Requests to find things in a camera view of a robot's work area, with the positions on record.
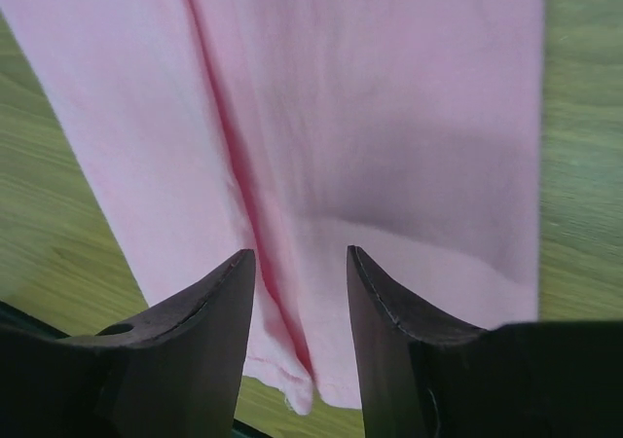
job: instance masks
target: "pink fabric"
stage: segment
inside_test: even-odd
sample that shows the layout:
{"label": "pink fabric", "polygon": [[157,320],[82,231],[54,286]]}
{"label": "pink fabric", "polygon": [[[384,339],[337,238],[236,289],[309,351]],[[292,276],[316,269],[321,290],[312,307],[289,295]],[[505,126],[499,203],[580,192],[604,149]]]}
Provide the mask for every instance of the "pink fabric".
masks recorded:
{"label": "pink fabric", "polygon": [[0,0],[149,304],[241,247],[245,374],[358,407],[346,247],[534,319],[542,0]]}

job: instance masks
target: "pink shirt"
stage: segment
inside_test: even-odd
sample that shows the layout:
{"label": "pink shirt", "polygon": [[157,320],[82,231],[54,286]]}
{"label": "pink shirt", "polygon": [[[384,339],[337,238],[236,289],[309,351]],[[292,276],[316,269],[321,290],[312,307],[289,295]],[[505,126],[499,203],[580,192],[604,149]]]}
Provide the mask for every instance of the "pink shirt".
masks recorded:
{"label": "pink shirt", "polygon": [[346,249],[537,314],[542,0],[0,0],[149,304],[241,247],[245,374],[359,407]]}

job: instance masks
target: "green wooden surface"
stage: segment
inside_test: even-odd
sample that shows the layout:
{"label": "green wooden surface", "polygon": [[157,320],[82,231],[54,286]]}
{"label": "green wooden surface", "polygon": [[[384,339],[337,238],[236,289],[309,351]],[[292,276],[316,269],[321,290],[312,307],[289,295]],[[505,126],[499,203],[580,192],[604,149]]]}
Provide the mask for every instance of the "green wooden surface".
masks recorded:
{"label": "green wooden surface", "polygon": [[[542,318],[623,317],[623,0],[548,0]],[[71,334],[145,309],[55,116],[0,25],[0,299]],[[304,418],[245,379],[237,417],[276,437],[362,436],[358,411]]]}

